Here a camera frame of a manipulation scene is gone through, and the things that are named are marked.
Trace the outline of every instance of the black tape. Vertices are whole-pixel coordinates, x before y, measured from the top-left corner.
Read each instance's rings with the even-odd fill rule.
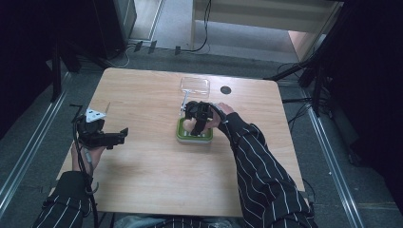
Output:
[[[137,43],[137,45],[136,45],[136,47],[134,48],[134,51],[133,51],[133,52],[139,51],[140,48],[142,48],[142,45],[143,45],[143,41]]]
[[[151,54],[154,52],[155,46],[157,45],[157,41],[151,42],[150,49],[148,50],[148,54]]]
[[[179,55],[181,53],[181,47],[180,46],[176,46],[175,48],[175,55]]]

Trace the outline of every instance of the person's right arm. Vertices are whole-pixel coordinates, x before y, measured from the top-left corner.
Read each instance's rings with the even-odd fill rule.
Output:
[[[218,104],[227,123],[219,130],[228,138],[237,165],[240,203],[247,227],[317,227],[294,181],[270,153],[257,126],[248,124],[226,104]]]

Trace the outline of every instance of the person's right hand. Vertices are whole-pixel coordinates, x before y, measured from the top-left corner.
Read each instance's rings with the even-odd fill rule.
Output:
[[[234,112],[234,109],[228,104],[219,103],[216,104],[216,106],[220,108],[225,115],[229,115]],[[221,122],[220,115],[217,114],[217,112],[214,109],[212,109],[212,112],[213,112],[213,120],[205,124],[204,130],[208,128],[218,127],[220,125]]]

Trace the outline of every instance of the wooden tabletop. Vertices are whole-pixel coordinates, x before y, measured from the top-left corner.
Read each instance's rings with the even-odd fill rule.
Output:
[[[264,133],[270,151],[300,191],[303,184],[283,105],[274,82],[227,76],[109,68],[89,105],[105,111],[105,133],[128,127],[125,144],[106,150],[95,170],[98,210],[105,212],[241,217],[236,165],[229,141],[214,129],[209,144],[176,139],[183,77],[206,79],[207,99],[231,105]],[[221,93],[229,86],[229,95]],[[61,173],[71,170],[69,153]]]

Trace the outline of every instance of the person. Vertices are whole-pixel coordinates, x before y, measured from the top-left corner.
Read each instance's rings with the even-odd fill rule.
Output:
[[[226,115],[226,122],[223,123],[213,110],[213,119],[205,128],[217,127],[230,142],[237,166],[244,225],[257,228],[317,227],[313,211],[289,174],[270,153],[258,127],[244,122],[228,104],[220,103],[217,107]],[[56,189],[44,202],[43,211],[33,227],[81,227],[83,218],[90,212],[77,151],[75,146],[71,148],[72,171],[62,175]],[[104,150],[104,147],[90,150],[94,169]]]

